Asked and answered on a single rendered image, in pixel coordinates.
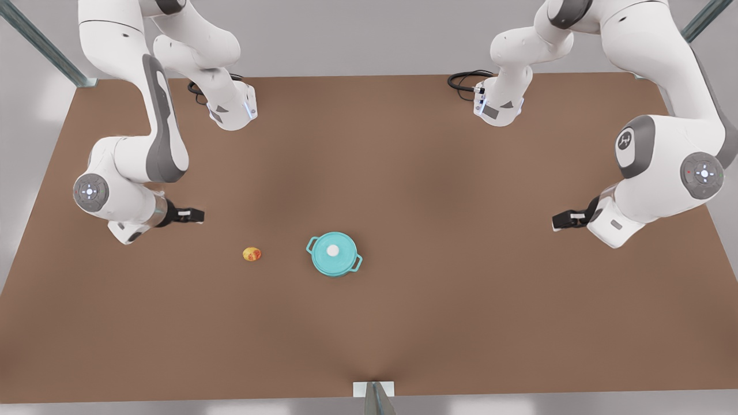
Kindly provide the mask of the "silver frame post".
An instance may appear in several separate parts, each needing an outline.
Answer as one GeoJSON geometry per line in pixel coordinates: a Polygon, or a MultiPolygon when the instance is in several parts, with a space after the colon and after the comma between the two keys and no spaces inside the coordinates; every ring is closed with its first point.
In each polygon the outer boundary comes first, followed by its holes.
{"type": "Polygon", "coordinates": [[[693,16],[681,31],[681,35],[691,44],[734,0],[709,0],[701,10],[693,16]]]}
{"type": "Polygon", "coordinates": [[[52,63],[76,88],[93,88],[98,79],[88,78],[45,37],[10,0],[0,0],[0,16],[29,44],[52,63]]]}
{"type": "Polygon", "coordinates": [[[355,382],[353,396],[364,398],[363,415],[397,415],[390,397],[395,397],[392,381],[355,382]]]}

